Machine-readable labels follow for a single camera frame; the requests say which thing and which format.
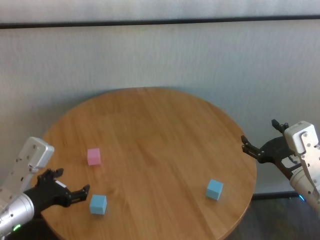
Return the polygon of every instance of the blue cube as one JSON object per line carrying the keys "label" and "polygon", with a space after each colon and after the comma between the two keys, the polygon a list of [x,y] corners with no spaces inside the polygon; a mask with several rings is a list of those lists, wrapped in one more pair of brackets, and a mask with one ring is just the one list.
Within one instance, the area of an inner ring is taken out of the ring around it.
{"label": "blue cube", "polygon": [[107,197],[104,195],[93,195],[90,202],[92,214],[104,215],[107,209]]}
{"label": "blue cube", "polygon": [[211,179],[205,195],[211,199],[219,200],[223,187],[224,184],[222,182]]}

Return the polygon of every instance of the round wooden table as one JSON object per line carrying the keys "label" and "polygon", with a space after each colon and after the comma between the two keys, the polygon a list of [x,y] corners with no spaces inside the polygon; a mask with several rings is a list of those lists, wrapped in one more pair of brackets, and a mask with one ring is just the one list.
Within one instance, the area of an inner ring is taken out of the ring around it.
{"label": "round wooden table", "polygon": [[[242,152],[237,124],[216,106],[172,89],[131,88],[73,108],[45,134],[55,147],[48,168],[71,191],[90,184],[86,201],[43,212],[66,240],[217,240],[242,219],[256,162]],[[89,166],[87,150],[102,164]],[[210,179],[224,183],[207,198]],[[108,197],[92,215],[93,194]]]}

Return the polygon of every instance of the dark floor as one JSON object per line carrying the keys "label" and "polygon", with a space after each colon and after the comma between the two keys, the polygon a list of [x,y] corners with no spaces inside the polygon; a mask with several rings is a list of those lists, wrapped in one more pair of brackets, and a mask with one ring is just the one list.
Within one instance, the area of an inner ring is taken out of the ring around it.
{"label": "dark floor", "polygon": [[[57,240],[41,218],[21,227],[8,238],[25,239]],[[227,237],[227,240],[318,239],[318,214],[298,197],[252,201],[239,226]]]}

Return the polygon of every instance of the pink cube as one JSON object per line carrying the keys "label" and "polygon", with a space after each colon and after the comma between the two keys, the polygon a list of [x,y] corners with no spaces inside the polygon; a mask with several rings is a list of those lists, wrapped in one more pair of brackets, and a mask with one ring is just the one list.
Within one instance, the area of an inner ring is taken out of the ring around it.
{"label": "pink cube", "polygon": [[88,149],[88,164],[90,166],[101,164],[100,148]]}

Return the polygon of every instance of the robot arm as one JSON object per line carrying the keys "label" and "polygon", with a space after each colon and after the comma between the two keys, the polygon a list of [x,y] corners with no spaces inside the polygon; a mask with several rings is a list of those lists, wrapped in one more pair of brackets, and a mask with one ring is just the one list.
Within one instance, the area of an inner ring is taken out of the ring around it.
{"label": "robot arm", "polygon": [[[306,121],[289,127],[276,120],[272,120],[272,126],[282,136],[268,141],[261,148],[251,145],[242,136],[242,151],[261,164],[275,164],[301,198],[320,213],[320,146],[315,127]],[[285,158],[289,158],[294,166],[286,167]]]}
{"label": "robot arm", "polygon": [[13,171],[0,187],[0,239],[52,205],[67,208],[87,199],[89,185],[71,192],[56,180],[63,174],[62,168],[46,170],[37,177],[36,185],[26,190],[33,175],[47,165],[53,152],[54,148],[39,138],[31,137],[26,141]]}
{"label": "robot arm", "polygon": [[26,190],[34,174],[47,165],[54,151],[53,146],[39,138],[27,139],[10,174],[0,186],[0,213]]}

